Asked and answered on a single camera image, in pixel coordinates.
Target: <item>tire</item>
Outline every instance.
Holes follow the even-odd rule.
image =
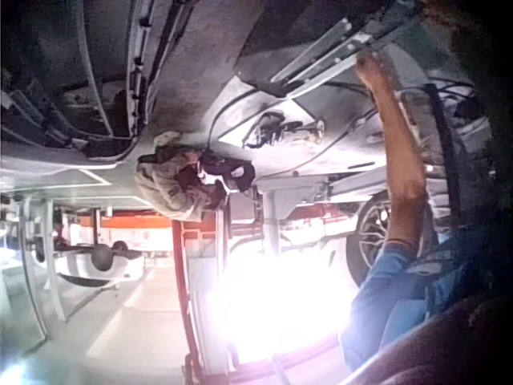
[[[379,194],[376,194],[371,199],[369,199],[362,206],[362,209],[358,214],[358,221],[355,232],[350,234],[345,240],[347,266],[349,268],[349,272],[351,273],[351,277],[353,277],[354,282],[358,286],[360,286],[365,281],[370,267],[374,264],[375,258],[378,255],[379,249],[381,248],[381,246],[370,246],[368,249],[365,249],[365,245],[361,243],[361,232],[363,227],[367,226],[364,221],[369,220],[370,210],[374,210],[376,207],[382,207],[383,205],[386,206],[389,202],[390,200],[387,191],[380,192]],[[422,227],[422,237],[418,248],[418,255],[428,252],[431,248],[437,245],[437,239],[437,234],[433,229],[433,220],[430,207],[428,204],[426,204],[424,223]],[[373,252],[370,251],[372,247],[376,249],[374,255],[372,255]]]
[[[110,281],[105,279],[89,279],[89,278],[81,278],[74,277],[72,275],[59,274],[60,277],[64,278],[69,283],[77,286],[83,287],[102,287],[107,285]]]
[[[108,245],[100,243],[91,251],[91,262],[99,271],[108,271],[114,263],[114,253]]]
[[[128,251],[128,245],[125,241],[116,241],[111,248],[113,250]]]

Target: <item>wheel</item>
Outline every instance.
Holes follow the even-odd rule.
[[[114,263],[114,253],[108,245],[96,245],[91,251],[91,262],[99,271],[108,271]]]
[[[112,245],[113,250],[122,250],[122,251],[128,251],[128,245],[125,241],[116,241]]]
[[[345,240],[347,266],[357,285],[365,281],[370,267],[376,261],[379,250],[386,239],[390,220],[390,200],[388,192],[383,191],[367,201],[358,215],[356,230]],[[437,235],[433,229],[431,211],[428,205],[424,213],[421,241],[418,255],[437,244]]]
[[[88,278],[74,277],[72,275],[66,275],[66,274],[59,274],[59,276],[64,278],[69,283],[72,283],[73,285],[84,286],[84,287],[102,287],[110,282],[105,279],[88,279]]]

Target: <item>person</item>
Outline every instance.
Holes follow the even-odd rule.
[[[503,383],[509,373],[511,300],[473,296],[374,356],[342,385]]]
[[[141,156],[135,182],[156,211],[176,221],[200,222],[206,212],[224,206],[227,196],[220,181],[204,184],[199,177],[201,152],[187,146],[162,144],[155,154]]]
[[[404,114],[394,94],[398,78],[388,62],[371,50],[357,57],[357,75],[373,93],[383,122],[391,211],[387,240],[340,337],[353,371],[464,298],[507,292],[511,273],[511,261],[500,258],[508,240],[500,237],[503,231],[491,229],[505,227],[491,220],[495,197],[487,181],[471,167],[455,132],[450,144],[455,167],[446,167],[436,95],[428,87],[403,92]],[[450,178],[458,180],[459,189],[450,190]],[[440,245],[417,258],[426,195]],[[451,204],[454,195],[458,213]]]

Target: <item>hand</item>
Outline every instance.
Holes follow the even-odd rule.
[[[384,58],[376,51],[365,49],[358,53],[356,74],[372,92],[392,88],[390,72]]]
[[[187,158],[187,164],[196,164],[201,158],[201,152],[196,150],[187,151],[184,155]]]

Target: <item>sleeve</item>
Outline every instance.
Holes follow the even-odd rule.
[[[153,167],[151,176],[162,197],[168,203],[169,209],[177,212],[186,212],[194,205],[193,199],[185,192],[176,175],[188,165],[185,156],[175,156],[162,164]]]
[[[351,304],[349,324],[341,334],[345,363],[352,371],[378,352],[390,313],[408,290],[395,281],[414,259],[411,247],[390,241],[370,269]]]

